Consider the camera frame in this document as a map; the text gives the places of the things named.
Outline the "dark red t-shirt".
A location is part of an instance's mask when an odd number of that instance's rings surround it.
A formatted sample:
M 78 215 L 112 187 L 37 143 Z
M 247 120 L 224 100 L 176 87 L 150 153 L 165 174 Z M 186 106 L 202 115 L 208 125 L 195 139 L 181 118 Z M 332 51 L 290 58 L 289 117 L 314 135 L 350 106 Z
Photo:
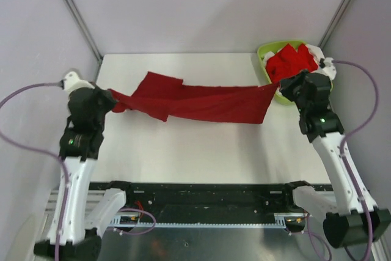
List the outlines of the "dark red t-shirt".
M 265 86 L 189 86 L 182 79 L 148 72 L 132 95 L 110 89 L 112 110 L 140 111 L 167 121 L 169 116 L 217 123 L 261 124 L 278 88 Z

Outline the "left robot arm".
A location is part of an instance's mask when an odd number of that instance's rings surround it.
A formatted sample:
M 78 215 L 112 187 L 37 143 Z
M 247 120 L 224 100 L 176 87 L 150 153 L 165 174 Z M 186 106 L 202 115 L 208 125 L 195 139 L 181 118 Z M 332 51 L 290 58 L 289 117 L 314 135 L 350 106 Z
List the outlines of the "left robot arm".
M 70 115 L 60 139 L 61 180 L 53 221 L 34 255 L 45 260 L 97 260 L 102 237 L 120 210 L 130 211 L 135 197 L 118 188 L 107 189 L 86 213 L 90 179 L 103 142 L 105 115 L 116 104 L 110 91 L 82 87 L 69 94 Z

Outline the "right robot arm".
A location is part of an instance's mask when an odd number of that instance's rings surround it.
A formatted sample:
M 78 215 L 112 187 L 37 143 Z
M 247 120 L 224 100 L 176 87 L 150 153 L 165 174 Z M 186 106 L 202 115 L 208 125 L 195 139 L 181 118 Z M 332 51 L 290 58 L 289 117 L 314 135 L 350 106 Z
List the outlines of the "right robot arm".
M 280 82 L 280 93 L 297 106 L 300 131 L 320 156 L 335 197 L 329 200 L 307 183 L 294 183 L 282 207 L 289 213 L 303 208 L 322 223 L 333 248 L 346 248 L 378 241 L 390 226 L 390 211 L 378 207 L 354 165 L 329 103 L 331 88 L 327 76 L 307 71 Z

